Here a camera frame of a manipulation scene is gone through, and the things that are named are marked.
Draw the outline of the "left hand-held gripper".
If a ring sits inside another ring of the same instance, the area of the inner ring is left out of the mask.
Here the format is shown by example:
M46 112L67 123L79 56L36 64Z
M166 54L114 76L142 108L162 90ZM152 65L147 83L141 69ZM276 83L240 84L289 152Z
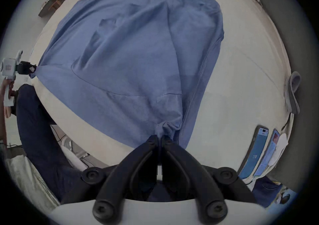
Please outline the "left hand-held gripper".
M25 61L25 73L23 73L23 64L20 62L23 50L17 52L14 58L4 58L1 63L1 75L7 79L15 80L16 74L31 75L37 69L36 64L31 64ZM14 97L5 97L3 102L5 107L11 107L14 105Z

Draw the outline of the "person's left hand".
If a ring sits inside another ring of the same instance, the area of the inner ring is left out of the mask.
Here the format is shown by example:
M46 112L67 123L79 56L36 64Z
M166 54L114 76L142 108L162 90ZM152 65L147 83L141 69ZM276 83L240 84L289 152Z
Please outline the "person's left hand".
M14 82L15 82L14 80L5 78L1 84L0 107L1 107L1 113L2 113L3 117L5 117L6 119L8 119L11 116L11 111L10 111L11 109L6 108L3 104L3 102L4 102L5 97L14 96L14 91L12 90Z

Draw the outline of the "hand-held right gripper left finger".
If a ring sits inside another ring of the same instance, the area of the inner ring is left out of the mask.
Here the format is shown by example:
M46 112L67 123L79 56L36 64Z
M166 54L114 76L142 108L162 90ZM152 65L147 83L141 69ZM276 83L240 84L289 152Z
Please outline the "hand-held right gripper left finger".
M158 137L147 141L116 166L90 168L82 173L82 180L97 188L93 206L94 218L102 224L116 221L125 198L145 202L157 182Z

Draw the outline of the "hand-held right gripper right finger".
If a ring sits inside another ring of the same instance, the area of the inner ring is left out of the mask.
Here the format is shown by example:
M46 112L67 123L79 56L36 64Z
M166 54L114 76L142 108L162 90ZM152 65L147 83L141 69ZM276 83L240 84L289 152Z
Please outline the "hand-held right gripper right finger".
M174 201L195 199L200 221L219 223L228 214L220 189L235 182L235 170L201 165L190 153L168 136L161 138L162 183Z

